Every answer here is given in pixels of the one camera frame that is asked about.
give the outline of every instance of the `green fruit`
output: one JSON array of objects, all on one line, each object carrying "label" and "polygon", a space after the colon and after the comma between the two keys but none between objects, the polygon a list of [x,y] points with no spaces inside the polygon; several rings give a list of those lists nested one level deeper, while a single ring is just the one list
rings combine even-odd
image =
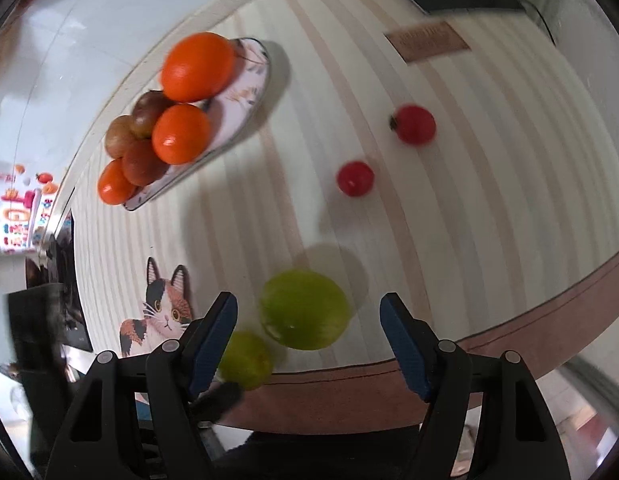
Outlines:
[{"label": "green fruit", "polygon": [[345,293],[336,283],[301,269],[287,270],[266,283],[259,313],[272,339],[297,350],[330,346],[352,317]]},{"label": "green fruit", "polygon": [[272,354],[266,342],[251,332],[234,332],[219,363],[224,381],[255,390],[272,374]]}]

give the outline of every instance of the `brown label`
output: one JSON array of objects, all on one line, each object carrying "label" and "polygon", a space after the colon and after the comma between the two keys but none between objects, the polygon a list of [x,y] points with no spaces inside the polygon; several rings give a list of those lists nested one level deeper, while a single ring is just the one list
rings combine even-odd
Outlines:
[{"label": "brown label", "polygon": [[469,45],[447,22],[401,28],[385,36],[406,63],[469,49]]}]

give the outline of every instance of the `cat sticker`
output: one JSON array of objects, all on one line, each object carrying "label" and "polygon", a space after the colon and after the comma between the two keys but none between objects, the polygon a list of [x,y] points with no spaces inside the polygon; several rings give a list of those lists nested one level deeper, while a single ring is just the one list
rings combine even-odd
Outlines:
[{"label": "cat sticker", "polygon": [[189,278],[184,266],[177,266],[172,279],[164,280],[154,258],[149,257],[146,281],[143,319],[126,319],[121,323],[123,357],[147,354],[167,339],[179,339],[192,321],[187,301]]}]

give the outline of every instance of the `colorful poster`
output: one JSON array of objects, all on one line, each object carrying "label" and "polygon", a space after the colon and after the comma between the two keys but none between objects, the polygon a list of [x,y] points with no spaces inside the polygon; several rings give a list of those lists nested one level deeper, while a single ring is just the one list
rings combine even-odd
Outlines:
[{"label": "colorful poster", "polygon": [[36,250],[58,189],[51,173],[0,163],[0,252]]}]

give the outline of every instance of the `tangerine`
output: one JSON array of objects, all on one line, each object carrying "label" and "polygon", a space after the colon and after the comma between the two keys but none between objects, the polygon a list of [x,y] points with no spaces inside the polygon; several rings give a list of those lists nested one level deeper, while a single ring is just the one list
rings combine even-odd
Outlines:
[{"label": "tangerine", "polygon": [[194,105],[178,104],[163,112],[152,131],[152,147],[168,164],[186,164],[212,139],[207,114]]},{"label": "tangerine", "polygon": [[218,34],[188,36],[174,45],[163,64],[163,93],[180,103],[218,94],[232,79],[235,56],[230,41]]},{"label": "tangerine", "polygon": [[107,164],[101,176],[98,177],[98,195],[103,202],[109,205],[119,205],[129,200],[136,186],[125,178],[123,174],[123,161],[115,158]]}]

